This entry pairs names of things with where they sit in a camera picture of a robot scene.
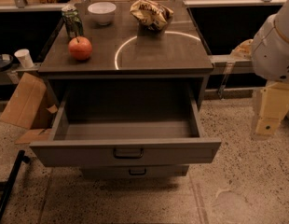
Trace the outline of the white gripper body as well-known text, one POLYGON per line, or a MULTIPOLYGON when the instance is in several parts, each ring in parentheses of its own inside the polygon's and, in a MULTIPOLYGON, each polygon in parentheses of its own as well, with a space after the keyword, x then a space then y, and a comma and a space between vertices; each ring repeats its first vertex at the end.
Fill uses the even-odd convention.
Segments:
POLYGON ((252 43, 255 73, 271 81, 289 83, 289 15, 269 16, 252 43))

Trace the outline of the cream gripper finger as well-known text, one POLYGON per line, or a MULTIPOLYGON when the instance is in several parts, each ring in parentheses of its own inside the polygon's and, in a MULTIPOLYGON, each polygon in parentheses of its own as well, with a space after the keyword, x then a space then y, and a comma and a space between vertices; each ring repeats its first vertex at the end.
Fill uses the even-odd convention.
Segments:
POLYGON ((289 84, 268 81, 260 90, 262 104, 256 131, 261 136, 272 136, 289 111, 289 84))
POLYGON ((262 104, 262 92, 260 89, 256 89, 253 91, 253 96, 252 96, 252 101, 253 101, 253 111, 254 115, 252 118, 252 125, 251 125, 251 137, 254 140, 260 140, 261 135, 257 133, 256 128, 257 124, 259 121, 259 112, 262 104))

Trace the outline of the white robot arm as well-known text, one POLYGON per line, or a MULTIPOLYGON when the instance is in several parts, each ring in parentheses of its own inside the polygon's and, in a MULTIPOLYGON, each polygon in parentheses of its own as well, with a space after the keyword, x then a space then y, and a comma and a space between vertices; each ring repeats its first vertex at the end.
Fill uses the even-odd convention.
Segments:
POLYGON ((265 140, 289 111, 289 0, 256 33, 251 59, 255 73, 267 81, 254 91, 252 137, 265 140))

